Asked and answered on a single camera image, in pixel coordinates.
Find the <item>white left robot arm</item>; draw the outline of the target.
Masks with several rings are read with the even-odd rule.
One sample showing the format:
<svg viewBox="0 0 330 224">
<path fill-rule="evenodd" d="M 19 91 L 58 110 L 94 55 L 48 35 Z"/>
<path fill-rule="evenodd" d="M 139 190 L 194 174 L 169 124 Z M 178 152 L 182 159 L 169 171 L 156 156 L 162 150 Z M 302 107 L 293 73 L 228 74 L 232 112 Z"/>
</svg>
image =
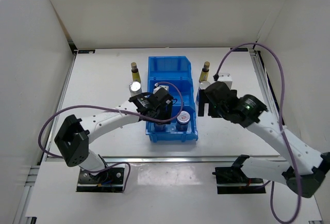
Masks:
<svg viewBox="0 0 330 224">
<path fill-rule="evenodd" d="M 190 106 L 175 106 L 173 101 L 168 86 L 158 85 L 152 93 L 137 94 L 102 113 L 84 118 L 67 116 L 55 144 L 67 166 L 87 170 L 95 182 L 102 183 L 108 177 L 108 170 L 104 160 L 91 151 L 89 145 L 113 130 L 146 121 L 145 133 L 152 142 L 198 139 L 195 111 Z"/>
</svg>

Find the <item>white-lid spice jar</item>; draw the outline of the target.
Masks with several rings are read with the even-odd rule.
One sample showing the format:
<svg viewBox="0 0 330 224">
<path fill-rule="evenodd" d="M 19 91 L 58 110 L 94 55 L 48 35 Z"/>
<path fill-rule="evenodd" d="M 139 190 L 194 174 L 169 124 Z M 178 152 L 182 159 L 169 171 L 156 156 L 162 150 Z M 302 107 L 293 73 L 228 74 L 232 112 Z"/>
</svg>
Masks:
<svg viewBox="0 0 330 224">
<path fill-rule="evenodd" d="M 176 118 L 176 130 L 178 132 L 186 132 L 191 120 L 191 116 L 187 111 L 181 111 Z"/>
<path fill-rule="evenodd" d="M 155 132 L 166 132 L 168 128 L 168 124 L 166 123 L 154 123 Z"/>
</svg>

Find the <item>silver-lid shaker blue label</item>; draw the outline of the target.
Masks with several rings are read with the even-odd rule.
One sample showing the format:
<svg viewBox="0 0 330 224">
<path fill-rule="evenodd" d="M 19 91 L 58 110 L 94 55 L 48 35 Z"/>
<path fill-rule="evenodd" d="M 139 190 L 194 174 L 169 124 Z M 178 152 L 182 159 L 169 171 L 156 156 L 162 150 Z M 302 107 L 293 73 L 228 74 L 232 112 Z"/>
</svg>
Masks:
<svg viewBox="0 0 330 224">
<path fill-rule="evenodd" d="M 210 85 L 209 81 L 202 81 L 199 83 L 199 87 L 198 87 L 197 94 L 196 94 L 196 101 L 195 101 L 196 105 L 199 105 L 200 91 L 205 90 L 209 85 Z"/>
</svg>

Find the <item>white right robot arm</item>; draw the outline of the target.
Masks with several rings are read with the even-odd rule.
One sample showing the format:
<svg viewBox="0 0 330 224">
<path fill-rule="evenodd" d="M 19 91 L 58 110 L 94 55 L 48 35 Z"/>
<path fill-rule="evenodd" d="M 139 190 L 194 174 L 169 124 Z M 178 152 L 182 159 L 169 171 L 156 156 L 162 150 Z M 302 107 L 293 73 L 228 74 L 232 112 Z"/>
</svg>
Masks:
<svg viewBox="0 0 330 224">
<path fill-rule="evenodd" d="M 329 153 L 308 146 L 277 122 L 276 115 L 253 95 L 237 97 L 224 82 L 209 85 L 204 94 L 212 117 L 238 124 L 263 139 L 276 150 L 284 162 L 266 161 L 240 155 L 231 165 L 227 176 L 239 183 L 260 178 L 287 185 L 303 198 L 311 198 L 329 171 Z"/>
</svg>

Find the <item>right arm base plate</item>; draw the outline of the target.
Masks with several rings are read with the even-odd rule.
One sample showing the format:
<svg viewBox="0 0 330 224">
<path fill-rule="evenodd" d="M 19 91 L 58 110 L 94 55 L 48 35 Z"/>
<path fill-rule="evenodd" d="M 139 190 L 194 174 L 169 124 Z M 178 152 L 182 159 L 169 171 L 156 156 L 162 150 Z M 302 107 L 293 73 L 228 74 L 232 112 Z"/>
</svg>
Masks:
<svg viewBox="0 0 330 224">
<path fill-rule="evenodd" d="M 232 167 L 216 167 L 215 176 L 218 195 L 265 194 L 265 182 L 260 178 L 248 178 Z"/>
</svg>

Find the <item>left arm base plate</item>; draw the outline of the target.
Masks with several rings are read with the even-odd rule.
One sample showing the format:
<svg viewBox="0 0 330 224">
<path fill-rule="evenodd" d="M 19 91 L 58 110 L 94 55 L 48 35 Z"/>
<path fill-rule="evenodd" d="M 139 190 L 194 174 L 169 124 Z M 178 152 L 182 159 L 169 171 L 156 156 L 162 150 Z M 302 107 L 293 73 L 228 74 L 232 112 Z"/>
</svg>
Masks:
<svg viewBox="0 0 330 224">
<path fill-rule="evenodd" d="M 127 175 L 130 167 L 116 163 L 104 172 L 92 175 L 80 170 L 77 179 L 76 192 L 78 193 L 124 193 L 127 184 Z"/>
</svg>

